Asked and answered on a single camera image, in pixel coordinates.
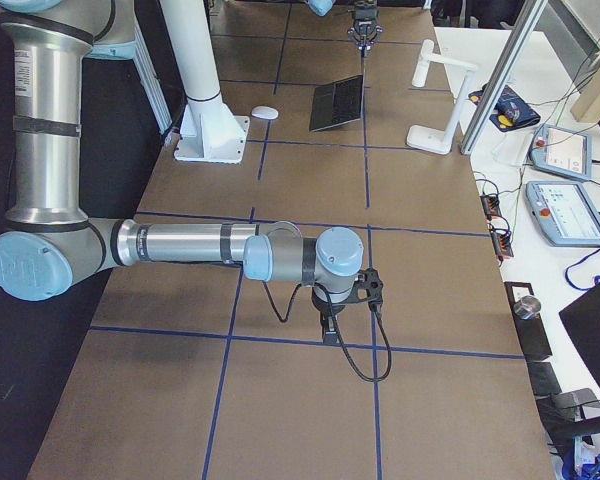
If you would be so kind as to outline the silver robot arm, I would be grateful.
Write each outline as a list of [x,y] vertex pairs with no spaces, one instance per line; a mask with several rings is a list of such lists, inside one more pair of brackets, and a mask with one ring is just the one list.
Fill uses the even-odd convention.
[[[335,5],[332,0],[308,0],[305,4],[318,16],[324,17]],[[378,23],[379,9],[376,0],[355,0],[351,10],[352,26],[349,39],[356,45],[362,58],[366,58],[372,46],[381,37],[383,28]]]
[[[0,233],[14,198],[13,45],[0,27]],[[128,218],[141,206],[158,158],[159,138],[148,100],[129,61],[88,60],[85,80],[80,204],[97,217]],[[80,342],[108,276],[100,273],[54,300],[25,302],[0,289],[0,350]]]

